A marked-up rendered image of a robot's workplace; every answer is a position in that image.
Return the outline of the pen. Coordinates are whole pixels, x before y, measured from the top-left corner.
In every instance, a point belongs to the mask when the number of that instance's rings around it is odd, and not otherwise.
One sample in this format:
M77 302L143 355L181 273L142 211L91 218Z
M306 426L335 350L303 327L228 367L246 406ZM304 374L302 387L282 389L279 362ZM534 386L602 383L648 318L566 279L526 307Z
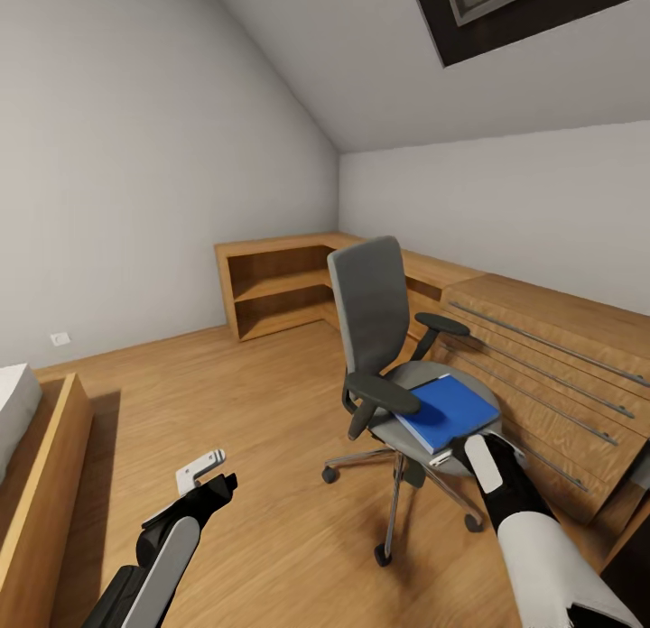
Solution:
M451 455L451 450L445 452L443 455L440 455L439 457L436 457L435 459L432 460L431 464L436 464L439 465L440 462L445 462L445 459L448 458L449 455Z

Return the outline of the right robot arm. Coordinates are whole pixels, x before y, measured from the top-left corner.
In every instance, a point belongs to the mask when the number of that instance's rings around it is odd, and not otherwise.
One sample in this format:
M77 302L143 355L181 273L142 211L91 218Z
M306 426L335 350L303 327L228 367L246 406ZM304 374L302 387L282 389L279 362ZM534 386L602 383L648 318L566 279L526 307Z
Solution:
M522 450L482 434L453 437L446 448L477 478L523 628L644 628L532 485Z

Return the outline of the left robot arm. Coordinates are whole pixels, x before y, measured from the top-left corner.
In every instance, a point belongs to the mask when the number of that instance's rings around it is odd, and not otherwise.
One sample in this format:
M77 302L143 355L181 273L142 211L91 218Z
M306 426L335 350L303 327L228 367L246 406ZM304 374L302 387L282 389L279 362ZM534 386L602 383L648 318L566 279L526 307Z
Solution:
M176 472L181 499L143 524L136 543L138 566L122 566L81 628L161 628L176 589L211 514L232 500L237 476L200 480L227 460L211 451Z

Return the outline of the folder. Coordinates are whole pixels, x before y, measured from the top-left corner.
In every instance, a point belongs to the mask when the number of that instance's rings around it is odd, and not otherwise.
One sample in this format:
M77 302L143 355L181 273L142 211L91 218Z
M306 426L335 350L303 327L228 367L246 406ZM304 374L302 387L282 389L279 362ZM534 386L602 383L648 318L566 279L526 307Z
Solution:
M394 415L431 455L445 449L453 437L472 435L501 412L450 374L409 391L422 402L421 412Z

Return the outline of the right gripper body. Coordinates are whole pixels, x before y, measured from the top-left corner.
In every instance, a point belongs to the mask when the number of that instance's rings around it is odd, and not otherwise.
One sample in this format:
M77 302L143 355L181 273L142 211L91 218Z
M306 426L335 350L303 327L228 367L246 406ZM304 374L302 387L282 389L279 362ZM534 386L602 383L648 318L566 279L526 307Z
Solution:
M458 459L463 465L467 466L469 468L470 472L473 472L472 467L470 466L469 459L467 458L467 455L465 454L465 444L467 442L467 439L465 437L462 437L458 439L458 443L454 445L454 448L451 451L451 454Z

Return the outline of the swivel chair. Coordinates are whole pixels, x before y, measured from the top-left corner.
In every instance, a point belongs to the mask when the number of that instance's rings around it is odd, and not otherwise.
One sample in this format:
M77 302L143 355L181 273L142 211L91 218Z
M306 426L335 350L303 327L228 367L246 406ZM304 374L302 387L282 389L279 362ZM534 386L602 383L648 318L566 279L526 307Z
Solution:
M372 438L387 448L325 460L321 476L329 484L336 478L336 472L330 466L371 458L395 457L395 486L386 541L378 545L373 553L379 567L386 567L392 561L395 515L403 479L419 489L428 476L468 511L464 521L470 532L480 532L483 529L484 518L480 513L432 469L453 476L473 476L473 472L453 455L449 455L439 465L432 465L433 459L452 448L431 455L395 417L394 412L404 415L421 412L422 402L409 390L450 374L501 411L495 394L475 376L451 365L423 360L441 332L464 337L470 334L467 326L440 314L419 312L414 315L419 323L428 327L425 336L419 341L409 362L381 375L399 356L410 326L402 250L394 236L382 235L343 247L327 257L346 358L342 401L353 417L348 438L356 440L368 429ZM359 406L354 403L358 399L362 400ZM502 415L500 412L497 419L472 434L486 436L492 433L502 439Z

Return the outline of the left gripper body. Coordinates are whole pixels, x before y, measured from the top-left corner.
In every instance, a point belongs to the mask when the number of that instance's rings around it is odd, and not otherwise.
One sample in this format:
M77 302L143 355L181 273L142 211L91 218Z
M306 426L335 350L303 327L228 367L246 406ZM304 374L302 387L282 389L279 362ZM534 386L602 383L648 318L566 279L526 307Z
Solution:
M224 474L214 477L201 487L193 489L184 496L185 498L198 498L204 502L207 509L207 518L205 524L208 522L211 514L228 504L232 500L232 493L230 492L227 480Z

